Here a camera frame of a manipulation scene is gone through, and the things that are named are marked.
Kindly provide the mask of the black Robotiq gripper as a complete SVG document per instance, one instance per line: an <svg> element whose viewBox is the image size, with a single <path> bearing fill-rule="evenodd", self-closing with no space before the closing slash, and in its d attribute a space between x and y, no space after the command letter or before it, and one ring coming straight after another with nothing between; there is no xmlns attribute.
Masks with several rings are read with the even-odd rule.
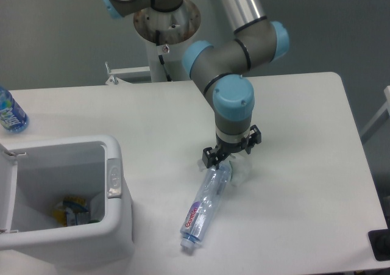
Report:
<svg viewBox="0 0 390 275"><path fill-rule="evenodd" d="M218 169L219 164L230 154L241 152L242 150L250 154L252 148L260 144L261 141L261 131L255 124L250 127L248 136L241 138L236 143L228 143L219 136L216 136L216 147L204 148L202 151L202 161L206 168L215 166Z"/></svg>

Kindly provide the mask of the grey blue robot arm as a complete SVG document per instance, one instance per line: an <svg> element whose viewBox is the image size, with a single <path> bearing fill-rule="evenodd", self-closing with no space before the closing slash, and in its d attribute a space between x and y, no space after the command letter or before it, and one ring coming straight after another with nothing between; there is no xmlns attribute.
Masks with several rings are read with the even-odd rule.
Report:
<svg viewBox="0 0 390 275"><path fill-rule="evenodd" d="M132 15L138 34L153 44L151 71L172 80L169 64L180 60L213 109L216 146L203 150L206 167L261 142L260 130L251 123L254 89L243 74L285 55L289 35L281 23L268 20L260 0L221 0L235 37L218 48L194 40L200 12L190 0L102 1L113 18Z"/></svg>

